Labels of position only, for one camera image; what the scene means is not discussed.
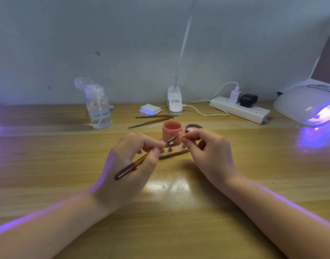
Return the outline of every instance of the fingernail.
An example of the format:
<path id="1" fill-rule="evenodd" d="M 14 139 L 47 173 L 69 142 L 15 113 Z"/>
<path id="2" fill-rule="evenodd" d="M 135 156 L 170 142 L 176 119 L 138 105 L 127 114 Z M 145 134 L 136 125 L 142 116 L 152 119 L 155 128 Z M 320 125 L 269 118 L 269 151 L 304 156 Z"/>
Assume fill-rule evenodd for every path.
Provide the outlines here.
<path id="1" fill-rule="evenodd" d="M 160 155 L 159 148 L 153 148 L 152 153 L 155 155 L 155 157 L 159 158 L 159 155 Z"/>

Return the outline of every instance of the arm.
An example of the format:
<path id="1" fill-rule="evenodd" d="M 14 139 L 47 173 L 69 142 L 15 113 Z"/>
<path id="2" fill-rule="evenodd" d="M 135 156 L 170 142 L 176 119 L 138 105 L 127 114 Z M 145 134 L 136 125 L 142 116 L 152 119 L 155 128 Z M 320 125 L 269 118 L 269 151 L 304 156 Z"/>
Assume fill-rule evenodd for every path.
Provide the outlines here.
<path id="1" fill-rule="evenodd" d="M 129 134 L 114 146 L 98 182 L 45 209 L 0 226 L 0 258 L 52 258 L 86 229 L 129 203 L 150 178 L 165 143 Z M 141 149 L 141 167 L 119 181 L 114 175 L 131 164 Z"/>
<path id="2" fill-rule="evenodd" d="M 330 258 L 330 223 L 241 175 L 228 139 L 204 129 L 183 136 L 199 169 L 290 259 Z"/>

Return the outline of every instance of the power strip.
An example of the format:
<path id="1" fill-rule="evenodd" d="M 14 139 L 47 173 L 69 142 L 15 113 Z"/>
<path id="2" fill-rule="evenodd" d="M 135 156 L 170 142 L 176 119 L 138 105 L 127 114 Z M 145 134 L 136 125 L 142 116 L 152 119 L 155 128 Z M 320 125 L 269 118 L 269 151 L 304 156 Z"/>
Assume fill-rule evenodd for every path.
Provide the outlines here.
<path id="1" fill-rule="evenodd" d="M 271 112 L 270 110 L 254 105 L 248 108 L 241 106 L 240 104 L 232 104 L 229 102 L 228 98 L 223 96 L 218 96 L 214 99 L 211 99 L 209 106 L 216 109 L 220 108 L 232 115 L 236 115 L 249 121 L 256 122 L 257 124 L 268 122 L 267 116 Z"/>

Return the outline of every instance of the wooden desk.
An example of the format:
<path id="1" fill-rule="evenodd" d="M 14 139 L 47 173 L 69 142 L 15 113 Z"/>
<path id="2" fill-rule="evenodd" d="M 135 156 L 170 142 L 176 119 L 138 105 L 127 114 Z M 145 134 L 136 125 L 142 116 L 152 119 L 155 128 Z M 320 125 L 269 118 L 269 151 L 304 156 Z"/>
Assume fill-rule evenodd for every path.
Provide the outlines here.
<path id="1" fill-rule="evenodd" d="M 164 104 L 155 105 L 167 112 Z M 219 113 L 195 105 L 203 113 Z M 272 108 L 270 102 L 258 105 Z M 85 105 L 1 107 L 0 225 L 91 186 L 109 149 L 127 133 L 161 139 L 161 127 L 127 129 L 140 121 L 135 119 L 140 106 L 117 105 L 113 126 L 105 130 L 92 129 Z M 191 108 L 176 120 L 227 136 L 243 174 L 330 221 L 330 127 L 304 128 L 276 111 L 265 125 L 236 116 L 203 117 Z M 132 204 L 56 258 L 284 256 L 184 154 L 160 161 Z"/>

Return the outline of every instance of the uv nail lamp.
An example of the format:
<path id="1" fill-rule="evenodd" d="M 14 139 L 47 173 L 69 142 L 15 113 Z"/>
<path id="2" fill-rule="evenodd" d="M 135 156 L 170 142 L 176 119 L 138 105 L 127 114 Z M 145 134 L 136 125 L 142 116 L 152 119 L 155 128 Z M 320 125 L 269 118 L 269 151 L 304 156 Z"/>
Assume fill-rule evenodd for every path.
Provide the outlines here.
<path id="1" fill-rule="evenodd" d="M 273 104 L 281 114 L 306 126 L 330 122 L 330 86 L 302 85 L 280 95 Z"/>

